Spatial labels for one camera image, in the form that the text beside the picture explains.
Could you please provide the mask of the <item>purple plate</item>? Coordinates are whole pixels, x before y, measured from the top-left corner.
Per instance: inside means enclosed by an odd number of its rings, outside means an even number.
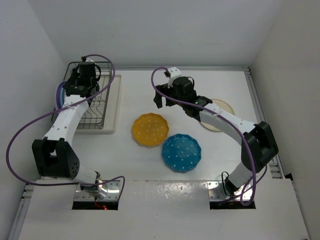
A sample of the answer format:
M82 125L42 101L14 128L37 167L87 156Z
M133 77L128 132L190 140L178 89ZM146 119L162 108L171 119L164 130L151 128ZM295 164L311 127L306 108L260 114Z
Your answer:
M58 109L61 109L62 106L63 106L63 102L64 102L64 95L63 95L63 86L64 86L65 82L62 81L59 83L59 85L57 86L56 88L56 91L55 91L55 95L54 95L54 98L55 98L55 108L58 110Z

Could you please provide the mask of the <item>yellow dotted plate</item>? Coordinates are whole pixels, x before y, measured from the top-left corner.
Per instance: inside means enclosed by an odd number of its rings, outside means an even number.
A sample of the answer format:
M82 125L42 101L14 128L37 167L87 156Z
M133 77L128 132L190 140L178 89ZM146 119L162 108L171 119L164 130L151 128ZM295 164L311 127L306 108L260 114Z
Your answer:
M146 147L160 145L168 137L169 131L167 120L152 112L140 115L131 128L133 139Z

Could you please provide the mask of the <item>light blue plate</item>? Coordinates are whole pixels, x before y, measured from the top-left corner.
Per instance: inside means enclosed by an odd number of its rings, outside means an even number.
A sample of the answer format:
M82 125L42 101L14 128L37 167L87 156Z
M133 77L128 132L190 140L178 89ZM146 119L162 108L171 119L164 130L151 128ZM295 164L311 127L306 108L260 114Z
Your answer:
M56 105L57 105L57 108L60 109L63 107L64 105L64 100L65 100L65 88L64 88L64 85L65 85L65 81L62 81L58 87L57 87L57 90L56 90Z

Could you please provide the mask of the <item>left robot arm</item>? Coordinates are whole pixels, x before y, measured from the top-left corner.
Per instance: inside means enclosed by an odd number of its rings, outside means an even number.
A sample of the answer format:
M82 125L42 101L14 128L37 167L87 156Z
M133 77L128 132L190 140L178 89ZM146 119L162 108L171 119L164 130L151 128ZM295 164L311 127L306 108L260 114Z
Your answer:
M80 164L72 141L77 127L91 106L91 96L99 89L101 69L93 61L82 61L64 84L63 107L50 130L32 143L38 173L42 177L69 179L75 183L96 184L99 174Z

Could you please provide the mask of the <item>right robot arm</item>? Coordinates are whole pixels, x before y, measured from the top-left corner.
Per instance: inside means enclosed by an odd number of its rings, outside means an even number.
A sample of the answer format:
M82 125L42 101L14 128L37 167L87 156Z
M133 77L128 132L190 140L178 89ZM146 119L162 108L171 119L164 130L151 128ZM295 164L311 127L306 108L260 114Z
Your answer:
M187 116L219 129L240 145L240 163L220 184L223 197L234 198L235 192L246 183L257 183L256 174L278 154L272 128L265 121L250 122L223 110L211 99L198 95L194 86L185 76L173 80L172 86L153 85L153 101L157 108L180 106Z

